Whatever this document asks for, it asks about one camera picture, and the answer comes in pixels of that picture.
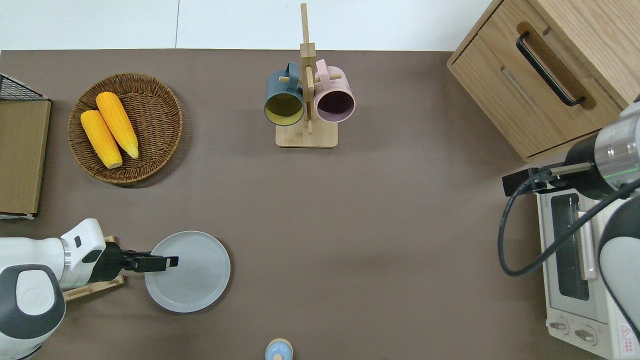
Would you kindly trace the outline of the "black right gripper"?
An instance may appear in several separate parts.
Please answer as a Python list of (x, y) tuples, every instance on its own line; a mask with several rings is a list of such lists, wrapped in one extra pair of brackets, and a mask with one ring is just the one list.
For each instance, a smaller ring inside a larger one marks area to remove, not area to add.
[[(502, 177), (503, 193), (506, 197), (512, 196), (517, 189), (531, 178), (537, 177), (540, 173), (539, 168), (527, 168), (514, 173), (510, 173)], [(533, 181), (521, 192), (522, 195), (526, 194), (548, 194), (559, 191), (567, 191), (569, 189), (569, 183), (562, 178), (561, 175), (547, 175), (537, 181)]]

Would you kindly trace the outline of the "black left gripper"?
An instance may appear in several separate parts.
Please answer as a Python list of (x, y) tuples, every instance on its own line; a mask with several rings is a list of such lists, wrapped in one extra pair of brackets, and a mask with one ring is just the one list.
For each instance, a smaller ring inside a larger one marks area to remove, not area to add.
[(178, 267), (179, 265), (179, 256), (151, 255), (151, 251), (122, 250), (122, 269), (137, 273), (164, 272), (167, 268)]

